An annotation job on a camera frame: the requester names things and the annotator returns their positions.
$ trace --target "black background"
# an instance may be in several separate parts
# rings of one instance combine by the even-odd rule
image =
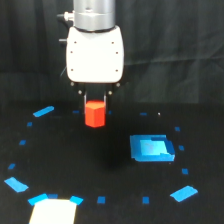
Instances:
[[[56,15],[72,0],[0,0],[0,99],[76,101],[66,74],[67,31]],[[116,24],[125,47],[114,102],[224,102],[224,2],[120,0]]]

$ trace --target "white square pad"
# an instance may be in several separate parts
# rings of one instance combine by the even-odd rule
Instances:
[[[29,224],[73,224],[76,206],[69,200],[40,201],[33,208]]]

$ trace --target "black table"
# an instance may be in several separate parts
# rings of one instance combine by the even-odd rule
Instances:
[[[83,198],[76,224],[224,223],[224,107],[117,104],[106,126],[93,129],[82,114],[72,113],[75,105],[53,104],[53,112],[35,118],[33,112],[44,106],[17,104],[1,113],[1,223],[29,223],[33,207],[27,200],[43,193]],[[131,159],[130,135],[140,134],[165,134],[173,142],[175,161]],[[19,146],[22,139],[26,144]],[[16,166],[8,170],[11,163]],[[4,183],[10,177],[29,189],[16,193]],[[180,203],[170,197],[187,185],[198,194]],[[98,205],[98,196],[106,203]],[[149,205],[142,204],[144,196]]]

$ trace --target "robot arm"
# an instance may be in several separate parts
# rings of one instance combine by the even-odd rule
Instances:
[[[73,3],[72,13],[58,15],[73,22],[68,38],[59,40],[67,45],[68,78],[72,85],[82,87],[78,93],[84,97],[84,103],[85,83],[109,85],[103,93],[106,100],[113,93],[113,85],[120,86],[124,67],[121,30],[115,25],[115,0],[73,0]]]

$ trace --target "red cube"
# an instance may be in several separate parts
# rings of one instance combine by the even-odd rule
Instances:
[[[88,101],[85,107],[85,123],[87,126],[97,128],[105,125],[106,108],[104,101]]]

